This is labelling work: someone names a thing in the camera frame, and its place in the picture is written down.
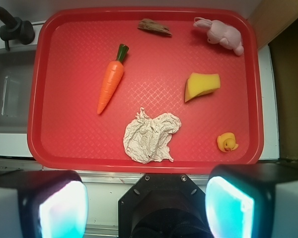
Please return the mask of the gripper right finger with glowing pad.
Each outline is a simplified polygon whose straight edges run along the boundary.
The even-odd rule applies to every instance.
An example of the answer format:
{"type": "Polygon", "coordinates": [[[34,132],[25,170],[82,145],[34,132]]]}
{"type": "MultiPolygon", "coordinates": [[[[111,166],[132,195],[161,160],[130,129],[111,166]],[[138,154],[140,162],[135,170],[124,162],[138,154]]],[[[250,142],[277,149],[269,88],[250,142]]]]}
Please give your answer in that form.
{"type": "Polygon", "coordinates": [[[218,165],[205,209],[215,238],[298,238],[298,165],[218,165]]]}

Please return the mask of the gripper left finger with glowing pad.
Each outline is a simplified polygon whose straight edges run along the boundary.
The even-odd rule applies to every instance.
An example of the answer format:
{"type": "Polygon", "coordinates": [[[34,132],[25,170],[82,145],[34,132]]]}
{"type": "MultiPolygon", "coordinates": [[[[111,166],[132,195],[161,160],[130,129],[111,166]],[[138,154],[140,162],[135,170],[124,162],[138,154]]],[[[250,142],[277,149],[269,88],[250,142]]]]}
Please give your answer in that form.
{"type": "Polygon", "coordinates": [[[87,217],[77,172],[0,171],[0,238],[81,238],[87,217]]]}

